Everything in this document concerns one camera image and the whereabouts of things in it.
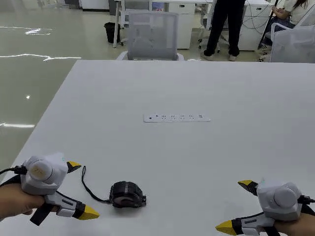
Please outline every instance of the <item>sneaker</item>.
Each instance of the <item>sneaker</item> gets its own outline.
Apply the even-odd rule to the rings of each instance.
[[[229,61],[236,61],[236,58],[237,58],[237,57],[235,57],[235,56],[233,56],[233,55],[230,55],[230,57],[229,57],[228,60],[229,60]]]
[[[203,52],[200,55],[202,58],[206,59],[206,60],[215,60],[215,55],[212,54],[211,56],[206,56]]]
[[[268,52],[271,52],[271,49],[272,49],[272,46],[263,44],[263,45],[261,46],[261,48],[259,48],[258,50],[256,50],[256,52],[257,52],[259,55],[265,55],[265,54],[267,54]]]

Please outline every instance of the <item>power strip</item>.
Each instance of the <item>power strip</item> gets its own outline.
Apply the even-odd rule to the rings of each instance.
[[[150,114],[143,115],[143,121],[152,122],[210,122],[210,118],[203,114]]]

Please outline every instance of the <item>hand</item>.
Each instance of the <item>hand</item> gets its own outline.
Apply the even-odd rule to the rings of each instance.
[[[278,11],[278,9],[277,9],[276,6],[272,6],[271,10],[272,10],[273,12],[277,12],[277,11]]]
[[[276,229],[289,236],[315,236],[315,216],[301,213],[294,222],[275,222]]]
[[[0,219],[19,214],[31,215],[32,209],[45,202],[42,196],[33,196],[22,191],[19,183],[0,187]]]

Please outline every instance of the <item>person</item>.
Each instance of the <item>person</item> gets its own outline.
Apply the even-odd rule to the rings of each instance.
[[[19,183],[0,187],[0,220],[19,214],[31,215],[34,208],[45,202],[42,196],[33,196],[22,191]]]
[[[218,0],[212,18],[212,29],[210,32],[207,49],[201,56],[207,60],[214,59],[214,53],[217,47],[226,18],[228,20],[229,37],[229,60],[235,61],[239,55],[238,41],[243,22],[245,0]]]
[[[271,31],[273,23],[279,23],[288,28],[294,28],[304,15],[315,4],[315,0],[285,0],[283,8],[272,7],[272,12],[276,15],[273,17],[266,28],[266,32]],[[281,31],[283,28],[275,27],[275,32]],[[264,38],[263,44],[272,45],[269,38]]]
[[[44,202],[42,196],[23,192],[19,183],[2,186],[0,187],[0,219],[19,214],[31,215],[33,209],[39,208]],[[315,216],[301,213],[297,221],[276,221],[275,227],[280,233],[288,236],[315,236]]]

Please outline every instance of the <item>white drawer unit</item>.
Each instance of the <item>white drawer unit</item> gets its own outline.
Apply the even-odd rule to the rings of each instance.
[[[108,10],[108,0],[82,0],[83,9]]]
[[[271,4],[270,5],[248,5],[246,6],[244,16],[259,16],[259,17],[269,17],[271,13]]]
[[[265,9],[265,12],[271,11],[271,5]],[[269,14],[266,16],[244,16],[240,32],[238,47],[244,51],[255,51],[258,48],[262,34],[266,28]]]
[[[194,14],[195,4],[193,3],[169,3],[168,11],[178,14]]]
[[[177,48],[189,49],[195,3],[169,3],[165,8],[168,12],[178,13]]]

